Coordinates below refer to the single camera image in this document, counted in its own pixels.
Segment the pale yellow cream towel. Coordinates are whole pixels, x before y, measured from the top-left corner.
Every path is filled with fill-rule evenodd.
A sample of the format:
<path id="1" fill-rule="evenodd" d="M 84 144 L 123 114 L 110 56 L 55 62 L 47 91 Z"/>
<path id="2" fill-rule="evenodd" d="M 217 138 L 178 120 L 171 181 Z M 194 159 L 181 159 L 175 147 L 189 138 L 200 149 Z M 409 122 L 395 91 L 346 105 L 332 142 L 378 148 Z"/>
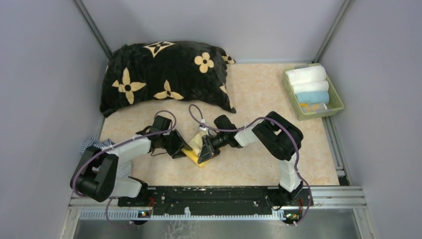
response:
<path id="1" fill-rule="evenodd" d="M 203 146 L 202 137 L 205 136 L 206 133 L 204 131 L 199 132 L 196 136 L 194 136 L 191 141 L 188 143 L 188 146 L 191 149 L 182 148 L 182 152 L 191 160 L 193 161 L 198 167 L 204 167 L 208 164 L 207 162 L 198 163 L 199 155 Z"/>

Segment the yellow grey towel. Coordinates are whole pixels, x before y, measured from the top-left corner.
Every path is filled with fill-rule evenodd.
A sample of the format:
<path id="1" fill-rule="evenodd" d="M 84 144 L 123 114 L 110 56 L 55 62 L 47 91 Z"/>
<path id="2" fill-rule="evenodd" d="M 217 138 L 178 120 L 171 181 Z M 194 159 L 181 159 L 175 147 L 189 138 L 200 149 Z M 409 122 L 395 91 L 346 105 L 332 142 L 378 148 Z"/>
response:
<path id="1" fill-rule="evenodd" d="M 300 103 L 301 111 L 304 114 L 321 114 L 328 111 L 328 107 L 325 103 L 316 103 L 316 104 L 305 104 Z"/>

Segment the light blue towel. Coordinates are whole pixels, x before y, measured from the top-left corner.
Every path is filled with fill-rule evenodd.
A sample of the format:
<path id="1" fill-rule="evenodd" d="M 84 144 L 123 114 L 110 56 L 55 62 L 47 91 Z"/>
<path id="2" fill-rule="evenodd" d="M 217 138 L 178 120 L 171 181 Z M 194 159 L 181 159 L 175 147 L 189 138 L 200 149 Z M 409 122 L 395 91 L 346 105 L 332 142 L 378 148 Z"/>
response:
<path id="1" fill-rule="evenodd" d="M 296 94 L 296 98 L 301 104 L 329 103 L 329 93 L 325 91 L 302 92 Z"/>

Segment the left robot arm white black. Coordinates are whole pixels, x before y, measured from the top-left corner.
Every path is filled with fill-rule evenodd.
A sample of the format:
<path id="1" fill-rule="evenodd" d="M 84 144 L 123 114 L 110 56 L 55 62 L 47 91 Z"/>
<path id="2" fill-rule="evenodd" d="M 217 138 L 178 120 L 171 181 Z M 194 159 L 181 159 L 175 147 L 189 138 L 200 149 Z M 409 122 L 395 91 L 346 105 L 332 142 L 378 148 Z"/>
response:
<path id="1" fill-rule="evenodd" d="M 152 125 L 130 139 L 105 147 L 89 146 L 75 169 L 70 187 L 78 196 L 97 202 L 109 198 L 129 198 L 143 206 L 149 200 L 147 184 L 130 175 L 127 167 L 141 155 L 163 149 L 171 158 L 185 157 L 191 147 L 175 129 L 176 120 L 156 115 Z"/>

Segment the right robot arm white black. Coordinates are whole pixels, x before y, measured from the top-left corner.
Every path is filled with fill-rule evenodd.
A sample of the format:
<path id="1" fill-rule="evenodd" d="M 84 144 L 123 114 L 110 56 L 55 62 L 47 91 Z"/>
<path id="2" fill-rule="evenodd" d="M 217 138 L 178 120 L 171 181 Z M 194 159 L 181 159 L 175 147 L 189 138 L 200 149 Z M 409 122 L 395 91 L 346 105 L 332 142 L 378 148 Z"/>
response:
<path id="1" fill-rule="evenodd" d="M 226 115 L 217 117 L 214 124 L 216 128 L 207 127 L 207 130 L 214 130 L 216 134 L 207 133 L 202 137 L 197 164 L 217 157 L 220 149 L 227 145 L 232 148 L 244 148 L 260 142 L 280 161 L 281 201 L 286 205 L 293 205 L 298 201 L 304 180 L 298 176 L 297 161 L 304 135 L 296 126 L 274 111 L 241 128 L 237 128 Z"/>

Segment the blue white striped towel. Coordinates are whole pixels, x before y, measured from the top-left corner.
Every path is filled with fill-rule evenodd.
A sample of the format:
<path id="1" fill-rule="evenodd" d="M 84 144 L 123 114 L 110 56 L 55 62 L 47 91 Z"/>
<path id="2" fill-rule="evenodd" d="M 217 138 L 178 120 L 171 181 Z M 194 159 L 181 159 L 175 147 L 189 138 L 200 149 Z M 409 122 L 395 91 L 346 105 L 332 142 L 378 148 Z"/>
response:
<path id="1" fill-rule="evenodd" d="M 109 146 L 114 145 L 114 144 L 115 143 L 111 139 L 99 141 L 96 138 L 90 137 L 90 138 L 86 139 L 81 144 L 80 153 L 84 154 L 86 149 L 90 146 L 94 146 L 94 147 L 102 149 L 103 147 L 109 147 Z M 116 172 L 117 177 L 128 177 L 128 176 L 131 176 L 131 174 L 132 174 L 132 163 L 131 163 L 131 161 L 128 161 L 128 162 L 123 163 L 120 166 L 118 166 L 117 172 Z"/>

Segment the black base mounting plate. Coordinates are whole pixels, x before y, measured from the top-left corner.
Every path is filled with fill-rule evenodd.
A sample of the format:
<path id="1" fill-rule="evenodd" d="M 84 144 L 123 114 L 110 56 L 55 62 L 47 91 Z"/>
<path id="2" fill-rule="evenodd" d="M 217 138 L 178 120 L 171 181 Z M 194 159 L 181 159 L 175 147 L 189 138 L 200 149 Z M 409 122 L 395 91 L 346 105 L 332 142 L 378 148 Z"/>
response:
<path id="1" fill-rule="evenodd" d="M 135 198 L 119 197 L 120 207 L 146 207 L 154 216 L 266 216 L 283 207 L 303 210 L 314 202 L 308 188 L 291 195 L 280 186 L 149 186 Z"/>

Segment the black pillow with tan flowers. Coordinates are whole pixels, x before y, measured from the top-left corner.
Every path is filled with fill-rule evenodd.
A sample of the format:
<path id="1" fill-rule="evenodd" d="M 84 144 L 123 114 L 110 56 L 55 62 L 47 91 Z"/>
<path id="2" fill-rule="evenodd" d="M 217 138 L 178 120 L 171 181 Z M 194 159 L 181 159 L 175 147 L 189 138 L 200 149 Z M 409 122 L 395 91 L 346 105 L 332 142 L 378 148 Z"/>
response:
<path id="1" fill-rule="evenodd" d="M 100 112 L 152 100 L 202 101 L 236 113 L 227 92 L 235 60 L 221 47 L 195 41 L 124 45 L 114 51 L 102 83 Z"/>

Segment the middle white rolled towel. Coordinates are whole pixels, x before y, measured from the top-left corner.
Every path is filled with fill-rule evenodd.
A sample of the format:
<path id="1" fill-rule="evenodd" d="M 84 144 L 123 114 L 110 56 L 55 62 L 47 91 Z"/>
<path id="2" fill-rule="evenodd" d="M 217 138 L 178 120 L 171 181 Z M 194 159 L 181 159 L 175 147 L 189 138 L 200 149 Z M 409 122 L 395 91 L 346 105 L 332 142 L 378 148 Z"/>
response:
<path id="1" fill-rule="evenodd" d="M 306 92 L 327 92 L 329 89 L 328 81 L 317 81 L 317 82 L 308 82 L 292 85 L 294 94 L 306 93 Z"/>

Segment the white rolled towel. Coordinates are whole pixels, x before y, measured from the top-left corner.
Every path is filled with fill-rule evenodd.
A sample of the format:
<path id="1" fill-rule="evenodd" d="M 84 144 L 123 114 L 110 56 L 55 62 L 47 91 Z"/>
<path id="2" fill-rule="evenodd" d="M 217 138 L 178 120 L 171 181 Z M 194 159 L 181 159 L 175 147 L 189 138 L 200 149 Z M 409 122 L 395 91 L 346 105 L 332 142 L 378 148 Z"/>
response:
<path id="1" fill-rule="evenodd" d="M 286 75 L 291 85 L 319 82 L 326 79 L 325 68 L 321 65 L 288 70 Z"/>
<path id="2" fill-rule="evenodd" d="M 306 92 L 327 92 L 329 89 L 328 81 L 317 81 L 317 82 L 308 82 L 292 85 L 294 94 L 306 93 Z"/>

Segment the top white rolled towel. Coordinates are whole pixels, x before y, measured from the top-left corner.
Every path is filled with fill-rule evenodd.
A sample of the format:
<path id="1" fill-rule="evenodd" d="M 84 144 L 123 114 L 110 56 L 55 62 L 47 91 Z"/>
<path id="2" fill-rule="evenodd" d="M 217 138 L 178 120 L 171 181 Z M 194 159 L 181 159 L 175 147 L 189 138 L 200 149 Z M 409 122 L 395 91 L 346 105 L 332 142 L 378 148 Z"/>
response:
<path id="1" fill-rule="evenodd" d="M 321 65 L 288 70 L 286 75 L 291 85 L 319 82 L 326 79 L 325 68 Z"/>

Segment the aluminium frame rail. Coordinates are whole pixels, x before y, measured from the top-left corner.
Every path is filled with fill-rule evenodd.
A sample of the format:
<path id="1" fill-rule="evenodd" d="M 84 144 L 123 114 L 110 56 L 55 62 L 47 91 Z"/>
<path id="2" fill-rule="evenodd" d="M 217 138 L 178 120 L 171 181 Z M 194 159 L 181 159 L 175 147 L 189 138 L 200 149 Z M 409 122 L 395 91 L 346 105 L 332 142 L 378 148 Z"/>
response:
<path id="1" fill-rule="evenodd" d="M 318 208 L 367 208 L 363 189 L 360 186 L 311 186 L 313 202 Z M 101 208 L 107 201 L 97 202 L 90 198 L 72 197 L 68 208 Z"/>

